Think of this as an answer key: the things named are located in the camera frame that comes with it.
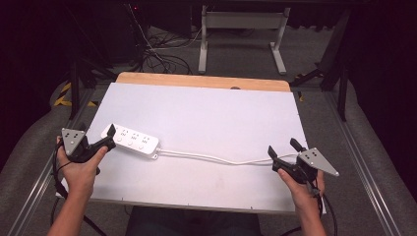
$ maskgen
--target white table surface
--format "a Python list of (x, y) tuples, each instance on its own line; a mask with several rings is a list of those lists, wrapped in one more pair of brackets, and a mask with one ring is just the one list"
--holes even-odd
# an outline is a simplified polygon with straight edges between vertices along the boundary
[[(269, 145), (278, 155), (295, 154), (291, 138), (307, 147), (293, 93), (286, 91), (111, 84), (87, 132), (89, 143), (100, 140), (110, 123), (157, 137), (163, 149), (232, 161), (269, 158)], [(293, 212), (289, 190), (271, 164), (236, 166), (163, 154), (152, 160), (116, 147), (99, 165), (91, 200)]]

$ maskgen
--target metal rail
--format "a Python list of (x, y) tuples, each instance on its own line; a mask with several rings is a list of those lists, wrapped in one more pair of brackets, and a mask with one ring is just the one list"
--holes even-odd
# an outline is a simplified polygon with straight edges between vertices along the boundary
[(340, 116), (337, 112), (335, 98), (329, 91), (325, 92), (325, 98), (335, 119), (337, 120), (338, 126), (340, 127), (345, 140), (348, 143), (350, 157), (352, 158), (353, 164), (355, 165), (359, 177), (362, 180), (368, 197), (371, 200), (371, 203), (375, 209), (375, 212), (377, 213), (378, 218), (380, 219), (381, 225), (383, 226), (386, 235), (401, 235), (395, 220), (389, 212), (380, 188), (375, 182), (374, 177), (372, 176), (360, 149), (355, 143), (349, 127), (340, 119)]
[[(84, 109), (87, 107), (92, 94), (92, 88), (86, 89), (81, 100), (81, 109), (78, 111), (75, 117), (67, 123), (66, 128), (71, 129), (77, 125), (80, 116), (82, 115)], [(43, 168), (36, 182), (33, 184), (30, 194), (24, 206), (22, 207), (21, 212), (19, 213), (18, 217), (13, 223), (13, 226), (10, 229), (8, 236), (23, 235), (23, 233), (25, 232), (25, 229), (28, 226), (31, 217), (33, 216), (34, 211), (39, 205), (39, 202), (42, 199), (43, 194), (45, 193), (46, 188), (48, 187), (48, 184), (51, 180), (50, 173), (52, 172), (52, 155), (53, 154), (50, 155), (45, 167)]]

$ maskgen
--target person's left hand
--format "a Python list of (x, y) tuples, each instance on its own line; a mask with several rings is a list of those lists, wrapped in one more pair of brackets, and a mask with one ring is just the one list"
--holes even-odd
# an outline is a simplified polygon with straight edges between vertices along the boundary
[[(95, 180), (95, 173), (100, 161), (107, 154), (107, 147), (100, 148), (97, 153), (85, 163), (70, 163), (61, 170), (68, 183), (68, 193), (88, 198), (92, 195), (92, 186)], [(65, 153), (64, 147), (60, 147), (57, 153), (59, 166), (70, 162)]]
[[(307, 188), (307, 185), (297, 183), (285, 170), (281, 168), (278, 169), (278, 174), (291, 192), (296, 211), (298, 213), (306, 214), (314, 212), (313, 214), (319, 215), (317, 199), (313, 198), (312, 194)], [(322, 170), (319, 170), (317, 173), (317, 185), (318, 186), (316, 187), (320, 189), (320, 196), (322, 197), (325, 193), (325, 174)]]

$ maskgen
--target person's right hand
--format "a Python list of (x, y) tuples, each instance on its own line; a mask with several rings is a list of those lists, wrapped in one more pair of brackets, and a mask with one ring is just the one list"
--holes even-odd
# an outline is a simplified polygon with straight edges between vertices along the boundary
[[(294, 201), (296, 212), (302, 214), (316, 214), (319, 215), (319, 206), (317, 199), (308, 191), (307, 185), (297, 183), (285, 170), (278, 169), (279, 177), (288, 186), (291, 192), (292, 200)], [(325, 192), (325, 179), (322, 170), (318, 171), (317, 175), (318, 188), (320, 196)]]

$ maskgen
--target power strip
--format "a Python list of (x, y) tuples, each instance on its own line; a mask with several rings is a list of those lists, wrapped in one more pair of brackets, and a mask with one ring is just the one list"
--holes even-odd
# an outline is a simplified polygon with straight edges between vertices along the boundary
[[(132, 152), (139, 156), (157, 159), (157, 149), (159, 147), (159, 139), (143, 134), (141, 132), (113, 124), (116, 129), (113, 140), (116, 146)], [(107, 131), (111, 124), (108, 125), (101, 133), (101, 137), (107, 137)]]

